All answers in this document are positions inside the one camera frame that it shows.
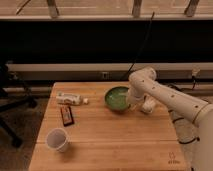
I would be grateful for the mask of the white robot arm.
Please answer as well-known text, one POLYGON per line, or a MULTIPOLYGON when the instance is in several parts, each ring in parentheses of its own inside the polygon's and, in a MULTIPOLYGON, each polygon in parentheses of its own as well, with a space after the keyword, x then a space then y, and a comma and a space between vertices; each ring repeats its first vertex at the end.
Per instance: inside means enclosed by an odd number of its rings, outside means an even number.
POLYGON ((178 112, 198 128, 199 141, 195 146, 194 171, 213 171, 213 104, 156 81, 156 71, 145 67, 129 75, 126 101, 130 105, 142 103, 145 112, 154 108, 152 98, 178 112))

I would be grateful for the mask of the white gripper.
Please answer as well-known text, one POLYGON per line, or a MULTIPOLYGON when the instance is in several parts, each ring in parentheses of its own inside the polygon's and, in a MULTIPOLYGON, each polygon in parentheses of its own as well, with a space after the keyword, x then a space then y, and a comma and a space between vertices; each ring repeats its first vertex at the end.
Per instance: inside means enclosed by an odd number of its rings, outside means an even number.
POLYGON ((134 108, 140 102, 144 102, 144 93, 140 93, 136 89, 129 89, 126 96, 126 102, 131 108, 134 108))

